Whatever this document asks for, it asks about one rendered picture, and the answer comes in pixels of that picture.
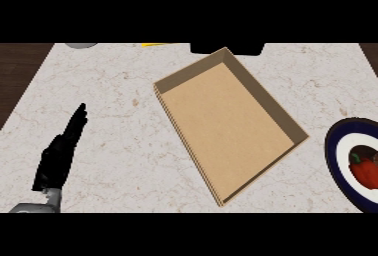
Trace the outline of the grey round object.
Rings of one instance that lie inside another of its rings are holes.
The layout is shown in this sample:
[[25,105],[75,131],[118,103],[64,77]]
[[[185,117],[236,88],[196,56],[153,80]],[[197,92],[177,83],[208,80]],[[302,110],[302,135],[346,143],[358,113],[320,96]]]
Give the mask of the grey round object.
[[92,47],[97,43],[64,43],[72,49],[85,49]]

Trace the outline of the blue rimmed white plate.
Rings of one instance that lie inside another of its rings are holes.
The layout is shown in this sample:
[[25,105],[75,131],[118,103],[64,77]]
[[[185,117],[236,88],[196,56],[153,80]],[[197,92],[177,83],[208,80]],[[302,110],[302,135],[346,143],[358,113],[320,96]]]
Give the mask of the blue rimmed white plate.
[[324,137],[324,160],[336,186],[364,213],[378,213],[378,188],[367,189],[357,181],[349,165],[355,146],[378,151],[378,122],[366,118],[345,118],[329,128]]

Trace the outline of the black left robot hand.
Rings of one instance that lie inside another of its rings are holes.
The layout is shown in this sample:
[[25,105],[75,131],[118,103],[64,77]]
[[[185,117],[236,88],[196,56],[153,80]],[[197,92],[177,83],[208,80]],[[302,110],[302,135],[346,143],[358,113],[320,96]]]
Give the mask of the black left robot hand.
[[81,103],[70,116],[63,133],[56,135],[41,152],[32,184],[33,191],[60,189],[63,187],[70,170],[73,151],[85,124],[87,111],[85,104]]

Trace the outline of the red bell pepper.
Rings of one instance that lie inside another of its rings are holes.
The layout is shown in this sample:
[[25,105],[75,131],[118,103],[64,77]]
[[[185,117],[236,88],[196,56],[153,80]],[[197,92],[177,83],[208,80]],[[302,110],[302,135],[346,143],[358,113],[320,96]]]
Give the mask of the red bell pepper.
[[378,166],[367,158],[361,158],[355,153],[351,154],[351,157],[349,170],[355,180],[369,190],[378,189]]

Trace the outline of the shallow brown cardboard box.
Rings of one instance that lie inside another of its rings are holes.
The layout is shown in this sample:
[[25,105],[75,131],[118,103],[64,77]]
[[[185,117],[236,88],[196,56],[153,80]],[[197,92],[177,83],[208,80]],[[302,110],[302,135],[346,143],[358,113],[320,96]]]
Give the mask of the shallow brown cardboard box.
[[225,205],[308,134],[222,48],[153,84],[218,205]]

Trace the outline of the black appliance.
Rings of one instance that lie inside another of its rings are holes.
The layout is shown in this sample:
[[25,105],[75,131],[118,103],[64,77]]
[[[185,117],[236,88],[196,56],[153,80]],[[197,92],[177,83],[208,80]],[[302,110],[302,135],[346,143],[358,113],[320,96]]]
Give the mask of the black appliance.
[[190,52],[194,54],[211,54],[225,48],[233,55],[258,56],[262,52],[264,43],[191,43]]

